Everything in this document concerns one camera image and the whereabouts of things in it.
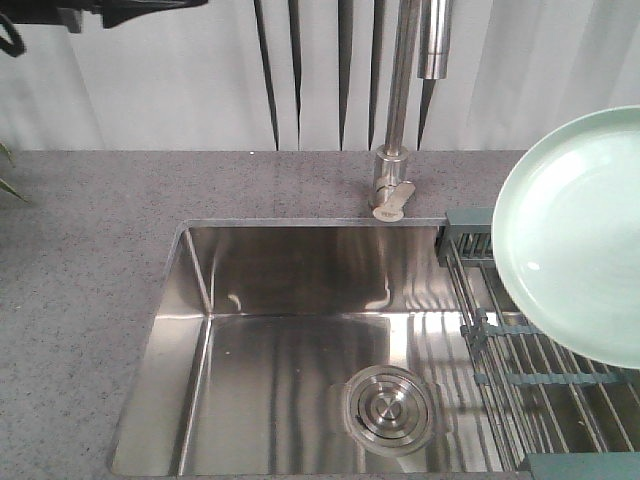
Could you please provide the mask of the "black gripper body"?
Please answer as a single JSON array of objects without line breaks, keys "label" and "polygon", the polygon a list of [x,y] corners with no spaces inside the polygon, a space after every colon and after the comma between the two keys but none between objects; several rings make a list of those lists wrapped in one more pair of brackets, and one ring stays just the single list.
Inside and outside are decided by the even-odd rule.
[{"label": "black gripper body", "polygon": [[2,25],[67,25],[64,15],[90,13],[99,15],[105,29],[114,28],[134,18],[204,6],[207,0],[88,0],[88,1],[2,1]]}]

